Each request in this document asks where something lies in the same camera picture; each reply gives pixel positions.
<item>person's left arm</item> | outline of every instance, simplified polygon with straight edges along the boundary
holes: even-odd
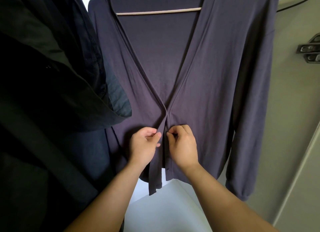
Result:
[[[155,154],[161,133],[142,128],[130,141],[130,159],[100,195],[65,229],[65,232],[118,232],[138,178]]]

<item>wooden hanger bar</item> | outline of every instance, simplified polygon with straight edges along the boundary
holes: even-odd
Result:
[[[191,9],[175,9],[175,10],[165,10],[165,11],[151,11],[151,12],[133,12],[133,13],[117,13],[117,15],[145,15],[145,14],[160,14],[160,13],[182,13],[182,12],[192,12],[200,11],[201,8],[191,8]]]

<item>metal hinge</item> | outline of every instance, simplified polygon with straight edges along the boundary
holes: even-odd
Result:
[[[316,34],[307,44],[298,45],[298,54],[303,54],[307,63],[320,63],[320,33]]]

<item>hand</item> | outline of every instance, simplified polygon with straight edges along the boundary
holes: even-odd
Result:
[[[156,147],[159,147],[161,133],[155,128],[142,128],[132,135],[130,140],[129,163],[138,164],[142,169],[150,163],[155,155]]]
[[[188,125],[173,126],[167,136],[171,157],[184,173],[199,164],[196,139]]]

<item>hanging clothes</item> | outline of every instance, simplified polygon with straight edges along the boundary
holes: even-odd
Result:
[[[128,95],[132,117],[107,131],[116,170],[142,126],[163,145],[141,175],[149,193],[166,179],[189,182],[172,162],[165,132],[187,124],[200,164],[218,178],[229,157],[227,188],[253,192],[267,107],[278,0],[91,0],[102,53]],[[200,12],[117,16],[202,7]]]
[[[0,10],[0,230],[62,231],[113,178],[105,128],[130,103],[82,0]]]

